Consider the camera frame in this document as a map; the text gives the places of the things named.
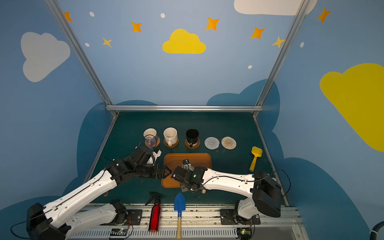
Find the white speckled mug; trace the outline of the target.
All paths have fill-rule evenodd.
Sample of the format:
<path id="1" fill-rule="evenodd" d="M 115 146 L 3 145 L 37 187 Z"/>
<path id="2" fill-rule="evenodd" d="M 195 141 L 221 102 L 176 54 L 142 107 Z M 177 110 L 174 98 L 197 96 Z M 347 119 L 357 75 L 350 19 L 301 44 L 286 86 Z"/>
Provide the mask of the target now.
<path id="1" fill-rule="evenodd" d="M 173 143 L 176 143 L 176 141 L 179 139 L 178 137 L 178 131 L 175 128 L 167 128 L 164 130 L 164 138 L 168 141 L 172 141 Z"/>

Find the grey felt round coaster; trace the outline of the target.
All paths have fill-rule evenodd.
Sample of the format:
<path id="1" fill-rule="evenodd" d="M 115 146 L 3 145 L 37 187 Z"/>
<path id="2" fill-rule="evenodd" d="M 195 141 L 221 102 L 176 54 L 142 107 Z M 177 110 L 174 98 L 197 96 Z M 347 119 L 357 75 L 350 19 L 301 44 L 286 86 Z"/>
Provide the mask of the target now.
<path id="1" fill-rule="evenodd" d="M 204 144 L 208 150 L 216 150 L 220 146 L 220 141 L 215 137 L 208 137 Z"/>

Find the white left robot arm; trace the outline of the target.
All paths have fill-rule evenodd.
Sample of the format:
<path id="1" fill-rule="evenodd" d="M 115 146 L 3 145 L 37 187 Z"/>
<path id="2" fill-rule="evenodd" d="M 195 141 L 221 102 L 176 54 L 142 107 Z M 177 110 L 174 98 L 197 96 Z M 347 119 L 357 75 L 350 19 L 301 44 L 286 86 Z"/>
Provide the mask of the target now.
<path id="1" fill-rule="evenodd" d="M 66 240 L 72 235 L 102 224 L 126 225 L 129 215 L 119 200 L 92 211 L 80 210 L 104 193 L 135 177 L 164 179 L 171 174 L 166 165 L 137 165 L 118 160 L 67 195 L 27 211 L 26 230 L 32 240 Z"/>

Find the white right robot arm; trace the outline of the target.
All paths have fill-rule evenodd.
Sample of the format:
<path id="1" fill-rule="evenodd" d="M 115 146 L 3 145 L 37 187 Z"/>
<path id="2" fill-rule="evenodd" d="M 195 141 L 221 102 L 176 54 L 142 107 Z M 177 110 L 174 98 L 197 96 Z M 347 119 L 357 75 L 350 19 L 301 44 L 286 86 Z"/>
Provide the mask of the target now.
<path id="1" fill-rule="evenodd" d="M 190 192 L 218 190 L 246 197 L 239 201 L 237 208 L 237 215 L 243 219 L 250 219 L 257 214 L 273 218 L 281 216 L 282 187 L 263 171 L 236 175 L 206 167 L 195 167 L 194 170 L 176 167 L 171 178 Z"/>

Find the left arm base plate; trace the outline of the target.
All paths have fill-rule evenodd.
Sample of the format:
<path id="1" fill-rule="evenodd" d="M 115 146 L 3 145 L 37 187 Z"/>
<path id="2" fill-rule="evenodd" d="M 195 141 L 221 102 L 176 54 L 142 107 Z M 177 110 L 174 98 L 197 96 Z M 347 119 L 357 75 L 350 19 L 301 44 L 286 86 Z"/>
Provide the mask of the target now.
<path id="1" fill-rule="evenodd" d="M 127 209 L 121 225 L 131 224 L 133 226 L 139 226 L 141 224 L 142 215 L 143 215 L 143 210 Z"/>

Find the black mug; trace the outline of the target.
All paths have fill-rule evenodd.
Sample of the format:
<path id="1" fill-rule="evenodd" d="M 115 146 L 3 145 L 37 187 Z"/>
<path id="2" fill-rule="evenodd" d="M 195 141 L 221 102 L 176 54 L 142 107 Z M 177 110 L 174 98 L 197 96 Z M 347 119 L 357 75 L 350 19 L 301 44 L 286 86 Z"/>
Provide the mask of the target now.
<path id="1" fill-rule="evenodd" d="M 190 145 L 195 144 L 199 140 L 199 131 L 196 129 L 189 129 L 186 132 L 186 140 L 190 143 Z"/>

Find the woven rattan round coaster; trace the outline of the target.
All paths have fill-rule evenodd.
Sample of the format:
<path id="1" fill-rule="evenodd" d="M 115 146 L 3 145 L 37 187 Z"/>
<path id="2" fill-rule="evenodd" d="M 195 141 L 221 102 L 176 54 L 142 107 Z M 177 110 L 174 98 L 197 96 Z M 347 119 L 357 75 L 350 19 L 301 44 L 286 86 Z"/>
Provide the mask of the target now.
<path id="1" fill-rule="evenodd" d="M 156 139 L 153 136 L 149 136 L 148 138 L 145 138 L 145 145 L 148 148 L 154 148 L 157 147 L 161 142 L 161 139 L 159 137 L 156 137 Z"/>

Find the purple mug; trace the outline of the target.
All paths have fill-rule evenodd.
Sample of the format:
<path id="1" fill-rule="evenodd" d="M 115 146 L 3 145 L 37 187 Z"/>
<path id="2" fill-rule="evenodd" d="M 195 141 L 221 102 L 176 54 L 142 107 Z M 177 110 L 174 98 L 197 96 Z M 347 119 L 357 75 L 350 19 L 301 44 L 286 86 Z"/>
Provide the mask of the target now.
<path id="1" fill-rule="evenodd" d="M 143 133 L 145 145 L 149 148 L 156 147 L 158 145 L 158 134 L 153 128 L 146 129 Z"/>

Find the brown wooden round coaster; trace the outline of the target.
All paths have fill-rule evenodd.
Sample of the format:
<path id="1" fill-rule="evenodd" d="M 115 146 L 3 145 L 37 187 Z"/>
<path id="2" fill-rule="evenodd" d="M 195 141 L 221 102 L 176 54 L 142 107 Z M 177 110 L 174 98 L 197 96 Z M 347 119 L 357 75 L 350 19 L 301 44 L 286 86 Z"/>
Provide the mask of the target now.
<path id="1" fill-rule="evenodd" d="M 165 145 L 165 147 L 170 148 L 170 149 L 175 148 L 175 147 L 179 144 L 179 142 L 180 142 L 179 139 L 176 141 L 176 143 L 173 143 L 172 141 L 168 141 L 168 142 L 167 142 L 167 140 L 164 139 L 164 145 Z"/>

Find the white woven round coaster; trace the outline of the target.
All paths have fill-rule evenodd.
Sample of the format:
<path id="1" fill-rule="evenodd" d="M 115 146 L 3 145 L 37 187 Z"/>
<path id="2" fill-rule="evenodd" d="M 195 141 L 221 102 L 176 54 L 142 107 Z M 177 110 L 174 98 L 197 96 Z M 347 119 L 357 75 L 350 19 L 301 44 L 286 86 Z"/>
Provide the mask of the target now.
<path id="1" fill-rule="evenodd" d="M 233 150 L 237 146 L 237 142 L 232 137 L 224 137 L 221 140 L 222 146 L 227 150 Z"/>

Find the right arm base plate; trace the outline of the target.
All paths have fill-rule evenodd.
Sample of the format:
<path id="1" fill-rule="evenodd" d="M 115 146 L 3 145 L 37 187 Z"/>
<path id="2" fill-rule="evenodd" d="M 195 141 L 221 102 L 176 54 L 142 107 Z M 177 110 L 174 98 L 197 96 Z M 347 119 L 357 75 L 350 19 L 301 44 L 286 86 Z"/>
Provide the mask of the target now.
<path id="1" fill-rule="evenodd" d="M 254 215 L 250 219 L 241 217 L 237 208 L 220 209 L 220 220 L 222 225 L 260 225 L 260 216 Z"/>

